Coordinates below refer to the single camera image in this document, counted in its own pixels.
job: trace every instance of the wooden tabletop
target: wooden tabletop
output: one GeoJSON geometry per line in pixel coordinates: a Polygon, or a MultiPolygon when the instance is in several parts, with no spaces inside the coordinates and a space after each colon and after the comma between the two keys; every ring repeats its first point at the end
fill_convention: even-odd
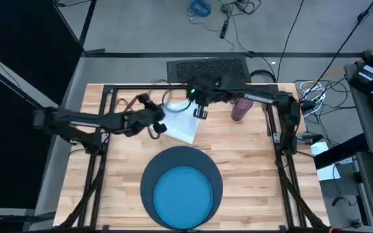
{"type": "MultiPolygon", "coordinates": [[[[278,87],[297,97],[293,83],[280,83],[278,87]]],[[[87,86],[82,112],[98,114],[102,88],[103,84],[87,86]]],[[[130,101],[136,94],[147,92],[119,90],[117,98],[130,101]]],[[[160,102],[163,93],[163,90],[153,90],[150,93],[151,99],[160,102]]],[[[185,100],[185,91],[174,91],[171,102],[182,100],[185,100]]],[[[133,108],[139,109],[141,105],[136,104],[133,108]]],[[[115,112],[123,109],[124,103],[120,102],[115,112]]],[[[198,229],[278,230],[279,225],[287,225],[286,215],[273,143],[267,136],[265,115],[261,105],[254,103],[244,119],[235,122],[231,120],[231,109],[230,104],[211,104],[208,108],[208,118],[200,122],[192,145],[211,157],[223,177],[221,205],[214,217],[198,229]]],[[[302,119],[299,132],[305,130],[302,119]]],[[[158,140],[152,140],[146,130],[130,138],[124,135],[111,136],[97,228],[109,225],[110,229],[115,230],[162,229],[148,216],[142,205],[140,182],[149,161],[160,151],[173,146],[190,145],[165,135],[161,135],[158,140]]],[[[310,153],[309,146],[299,145],[298,150],[310,153]]],[[[303,199],[328,225],[313,159],[296,154],[294,161],[303,199]]],[[[64,221],[79,202],[83,194],[88,163],[89,155],[82,151],[70,155],[54,225],[64,221]]],[[[297,211],[292,198],[291,204],[297,225],[297,211]]],[[[87,210],[86,225],[90,220],[91,203],[87,210]]]]}

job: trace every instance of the white paper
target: white paper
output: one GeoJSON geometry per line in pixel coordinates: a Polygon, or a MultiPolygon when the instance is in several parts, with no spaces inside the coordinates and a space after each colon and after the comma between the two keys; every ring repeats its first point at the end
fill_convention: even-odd
{"type": "MultiPolygon", "coordinates": [[[[189,101],[186,100],[179,104],[169,104],[168,108],[176,111],[184,109],[188,103],[189,101]]],[[[164,134],[192,144],[200,121],[199,118],[194,117],[194,110],[197,106],[198,105],[193,102],[188,109],[180,113],[173,113],[164,108],[165,118],[161,121],[167,128],[164,134]]]]}
{"type": "MultiPolygon", "coordinates": [[[[311,149],[311,154],[313,156],[316,156],[324,151],[329,150],[326,142],[316,142],[315,144],[311,145],[310,149],[311,149]]],[[[326,181],[326,180],[333,179],[333,172],[335,173],[335,176],[334,176],[335,179],[341,178],[337,169],[335,168],[335,170],[333,170],[334,167],[335,165],[332,164],[325,168],[321,168],[317,170],[316,172],[317,172],[317,177],[319,178],[319,180],[326,181]]]]}

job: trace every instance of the black panel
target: black panel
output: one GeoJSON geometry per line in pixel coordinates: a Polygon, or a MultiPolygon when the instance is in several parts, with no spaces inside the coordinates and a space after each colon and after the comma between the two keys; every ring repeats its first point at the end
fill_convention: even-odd
{"type": "Polygon", "coordinates": [[[35,107],[0,82],[0,208],[35,208],[51,136],[32,126],[35,107]]]}
{"type": "Polygon", "coordinates": [[[0,0],[0,61],[59,105],[81,51],[51,0],[0,0]]]}
{"type": "Polygon", "coordinates": [[[21,232],[23,223],[0,223],[0,233],[21,232]]]}

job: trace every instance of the concrete floor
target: concrete floor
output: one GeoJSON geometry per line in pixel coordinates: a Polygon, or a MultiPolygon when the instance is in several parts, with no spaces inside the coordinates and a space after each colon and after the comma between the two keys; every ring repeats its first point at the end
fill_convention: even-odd
{"type": "MultiPolygon", "coordinates": [[[[67,4],[78,0],[63,0],[67,4]]],[[[225,16],[220,12],[217,0],[208,0],[212,13],[193,22],[204,22],[209,28],[219,29],[225,16]]],[[[290,36],[286,52],[336,52],[356,23],[356,17],[371,0],[309,0],[305,1],[300,16],[290,36]]],[[[77,38],[80,36],[90,3],[84,3],[60,11],[77,38]]],[[[102,49],[106,52],[230,52],[232,47],[219,38],[218,33],[206,30],[202,25],[188,21],[187,7],[190,0],[98,0],[85,50],[102,49]]],[[[255,52],[282,52],[291,24],[296,16],[300,0],[262,1],[261,7],[250,16],[237,16],[238,35],[243,46],[255,52]]],[[[237,44],[233,24],[229,25],[226,38],[235,44],[233,51],[242,52],[237,44]]],[[[342,52],[373,50],[373,13],[357,28],[342,52]]],[[[79,110],[87,83],[148,83],[166,78],[166,62],[193,58],[82,58],[76,68],[73,83],[65,107],[79,110]]],[[[277,73],[279,58],[266,58],[277,73]]],[[[280,70],[280,82],[312,80],[318,78],[330,62],[330,58],[284,58],[280,70]]],[[[355,58],[337,58],[329,71],[355,58]]],[[[250,71],[268,69],[260,58],[249,59],[250,71]]],[[[324,80],[339,80],[343,72],[324,80]]],[[[255,76],[253,82],[270,82],[255,76]]],[[[337,105],[345,94],[328,91],[325,104],[337,105]]],[[[344,106],[352,106],[348,94],[344,106]]],[[[329,138],[343,142],[362,133],[355,109],[336,111],[322,117],[329,138]]],[[[308,124],[311,132],[323,134],[322,128],[308,124]]],[[[69,146],[58,140],[53,149],[41,201],[36,214],[56,209],[63,181],[69,146]]],[[[335,188],[333,183],[322,183],[325,189],[335,188]]],[[[333,194],[324,194],[330,221],[334,227],[345,227],[357,218],[357,207],[337,205],[332,207],[333,194]]]]}

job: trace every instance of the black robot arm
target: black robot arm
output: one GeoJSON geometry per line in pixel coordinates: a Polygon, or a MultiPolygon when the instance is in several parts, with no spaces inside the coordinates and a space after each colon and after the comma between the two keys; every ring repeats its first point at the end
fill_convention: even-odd
{"type": "Polygon", "coordinates": [[[159,123],[165,116],[162,107],[154,104],[147,94],[140,94],[136,99],[144,105],[144,109],[105,115],[46,107],[34,112],[34,127],[59,135],[67,142],[77,141],[83,145],[86,153],[101,155],[104,152],[102,136],[86,133],[76,126],[100,128],[106,133],[124,134],[127,137],[138,134],[150,125],[157,133],[166,131],[166,126],[159,123]]]}
{"type": "Polygon", "coordinates": [[[284,91],[259,91],[243,80],[229,76],[191,78],[187,83],[186,95],[195,101],[198,108],[194,116],[205,119],[205,108],[210,103],[230,102],[237,98],[246,98],[277,107],[280,121],[280,148],[284,153],[296,153],[296,130],[300,124],[300,105],[291,93],[284,91]]]}

